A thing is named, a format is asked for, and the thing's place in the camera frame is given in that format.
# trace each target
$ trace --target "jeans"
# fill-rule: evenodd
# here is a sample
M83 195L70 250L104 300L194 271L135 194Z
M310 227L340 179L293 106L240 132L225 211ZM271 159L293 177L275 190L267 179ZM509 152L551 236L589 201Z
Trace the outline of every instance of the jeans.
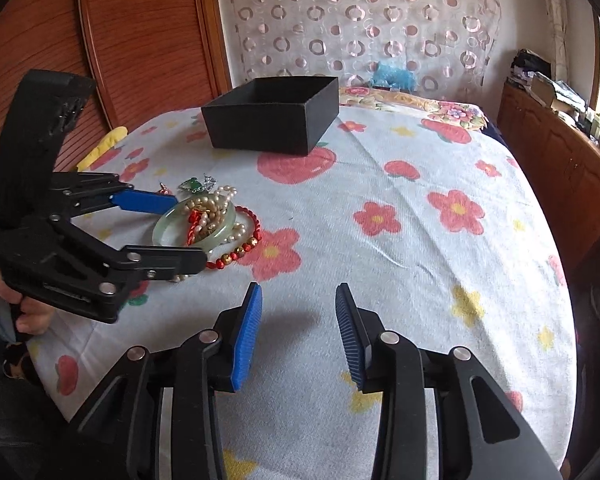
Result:
M5 346L0 327L0 452L23 480L32 480L66 421L40 387L4 375Z

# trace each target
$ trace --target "person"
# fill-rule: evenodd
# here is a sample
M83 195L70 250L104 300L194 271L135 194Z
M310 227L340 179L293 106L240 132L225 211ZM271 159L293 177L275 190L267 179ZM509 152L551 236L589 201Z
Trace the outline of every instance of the person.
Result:
M19 304L23 312L16 320L21 333L41 335L49 327L55 309L48 304L23 298L8 287L0 273L0 297ZM6 352L13 352L0 326L0 452L23 480L33 479L53 441L66 422L44 390L28 381L6 376Z

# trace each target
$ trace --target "tablecloth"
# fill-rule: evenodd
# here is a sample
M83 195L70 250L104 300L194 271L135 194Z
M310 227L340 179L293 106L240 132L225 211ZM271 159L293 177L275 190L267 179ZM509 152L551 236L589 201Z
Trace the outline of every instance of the tablecloth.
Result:
M66 418L127 348L180 345L255 280L264 311L250 377L218 399L229 478L368 479L381 397L357 392L347 371L334 314L347 282L358 306L421 348L470 348L560 464L575 398L573 318L528 181L479 133L477 108L407 103L391 113L370 97L343 91L339 117L306 158L215 150L190 109L152 119L92 165L144 190L209 174L237 187L235 203L256 212L264 239L223 270L143 283L116 324L59 312L29 348ZM156 221L115 208L75 224L120 248L150 243ZM429 430L437 478L431 416ZM167 457L167 426L163 435Z

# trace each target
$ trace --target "black box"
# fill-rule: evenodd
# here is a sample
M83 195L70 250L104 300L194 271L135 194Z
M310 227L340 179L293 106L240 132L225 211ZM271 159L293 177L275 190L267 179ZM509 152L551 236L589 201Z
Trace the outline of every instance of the black box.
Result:
M308 155L338 116L338 79L256 78L202 107L214 148Z

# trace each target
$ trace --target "wooden cabinet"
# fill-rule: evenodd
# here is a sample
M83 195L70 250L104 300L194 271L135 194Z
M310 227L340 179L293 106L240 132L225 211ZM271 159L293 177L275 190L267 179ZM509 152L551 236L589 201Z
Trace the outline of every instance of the wooden cabinet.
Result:
M538 198L569 274L600 237L600 150L509 85L498 127Z

